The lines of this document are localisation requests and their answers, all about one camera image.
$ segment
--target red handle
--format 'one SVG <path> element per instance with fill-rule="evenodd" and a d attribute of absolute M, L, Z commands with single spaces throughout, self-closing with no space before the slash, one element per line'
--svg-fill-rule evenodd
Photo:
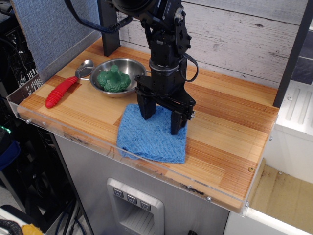
<path fill-rule="evenodd" d="M 67 92 L 67 90 L 70 88 L 70 86 L 77 82 L 77 79 L 77 77 L 70 77 L 54 88 L 54 90 L 50 92 L 47 99 L 45 100 L 45 106 L 47 108 L 51 108 L 56 105 L 63 97 L 65 92 Z"/>

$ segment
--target spoon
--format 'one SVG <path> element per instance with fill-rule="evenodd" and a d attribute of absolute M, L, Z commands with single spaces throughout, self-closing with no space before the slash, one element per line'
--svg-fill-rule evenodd
<path fill-rule="evenodd" d="M 56 105 L 59 102 L 59 100 L 63 97 L 65 92 L 71 87 L 71 85 L 77 82 L 78 79 L 88 80 L 82 77 L 86 77 L 89 74 L 91 74 L 92 69 L 93 69 L 93 62 L 91 60 L 85 60 L 77 68 L 74 77 L 70 77 L 66 79 L 61 84 L 59 84 L 56 88 L 54 88 L 53 91 L 51 91 L 51 93 L 48 95 L 47 99 L 45 100 L 45 106 L 47 108 L 51 108 L 54 105 Z"/>

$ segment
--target stainless steel bowl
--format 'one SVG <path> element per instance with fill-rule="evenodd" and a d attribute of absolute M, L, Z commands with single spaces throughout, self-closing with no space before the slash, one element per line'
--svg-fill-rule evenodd
<path fill-rule="evenodd" d="M 106 92 L 103 90 L 103 87 L 100 86 L 98 83 L 98 75 L 102 71 L 109 71 L 112 65 L 117 65 L 118 69 L 125 74 L 128 74 L 131 83 L 128 86 L 128 88 L 123 92 Z M 135 87 L 137 86 L 137 82 L 135 81 L 135 76 L 137 75 L 146 75 L 147 71 L 146 68 L 139 63 L 136 60 L 132 59 L 125 59 L 125 58 L 119 58 L 119 59 L 112 59 L 108 60 L 106 62 L 103 62 L 99 64 L 97 67 L 94 68 L 90 75 L 90 82 L 97 90 L 103 92 L 107 96 L 113 97 L 113 98 L 121 98 L 124 96 L 127 96 L 133 92 L 135 92 Z"/>

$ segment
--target green toy broccoli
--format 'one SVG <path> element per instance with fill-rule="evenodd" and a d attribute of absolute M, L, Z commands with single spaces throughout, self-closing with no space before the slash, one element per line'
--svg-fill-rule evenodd
<path fill-rule="evenodd" d="M 112 65 L 108 72 L 100 72 L 97 79 L 106 92 L 122 92 L 131 83 L 129 76 L 118 70 L 117 65 Z"/>

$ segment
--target white wood panel wall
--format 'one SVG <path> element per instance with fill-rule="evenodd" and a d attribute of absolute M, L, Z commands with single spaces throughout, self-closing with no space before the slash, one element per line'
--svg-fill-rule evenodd
<path fill-rule="evenodd" d="M 187 51 L 199 66 L 278 88 L 307 0 L 186 0 Z M 123 46 L 150 53 L 140 22 L 120 30 Z"/>

